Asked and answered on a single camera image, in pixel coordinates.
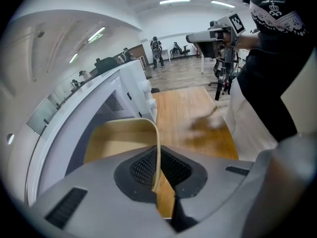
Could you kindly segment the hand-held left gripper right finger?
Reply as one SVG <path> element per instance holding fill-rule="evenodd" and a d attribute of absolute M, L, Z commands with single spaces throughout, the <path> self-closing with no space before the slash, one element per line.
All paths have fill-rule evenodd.
<path fill-rule="evenodd" d="M 175 192 L 170 224 L 184 231 L 217 210 L 243 182 L 253 162 L 161 147 L 161 169 Z"/>

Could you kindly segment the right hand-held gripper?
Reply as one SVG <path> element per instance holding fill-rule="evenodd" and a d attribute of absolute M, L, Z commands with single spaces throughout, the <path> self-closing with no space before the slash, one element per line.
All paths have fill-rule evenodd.
<path fill-rule="evenodd" d="M 231 48 L 226 48 L 225 56 L 219 57 L 223 44 L 223 32 L 230 32 L 232 36 Z M 209 30 L 192 33 L 186 36 L 186 41 L 193 44 L 198 53 L 206 58 L 220 58 L 234 60 L 234 48 L 238 39 L 245 32 L 245 27 L 237 12 L 210 22 Z"/>

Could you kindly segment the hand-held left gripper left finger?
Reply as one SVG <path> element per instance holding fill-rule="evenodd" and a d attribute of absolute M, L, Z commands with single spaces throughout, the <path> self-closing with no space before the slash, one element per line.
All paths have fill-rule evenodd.
<path fill-rule="evenodd" d="M 144 147 L 85 164 L 41 194 L 32 210 L 57 238 L 170 238 L 152 181 L 157 148 Z"/>

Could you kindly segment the person's right hand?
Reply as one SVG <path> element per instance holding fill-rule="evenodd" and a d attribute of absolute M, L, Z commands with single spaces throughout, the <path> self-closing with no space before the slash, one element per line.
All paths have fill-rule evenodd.
<path fill-rule="evenodd" d="M 230 32 L 217 32 L 216 37 L 218 39 L 216 42 L 217 54 L 223 58 L 226 48 L 231 48 L 232 36 Z"/>

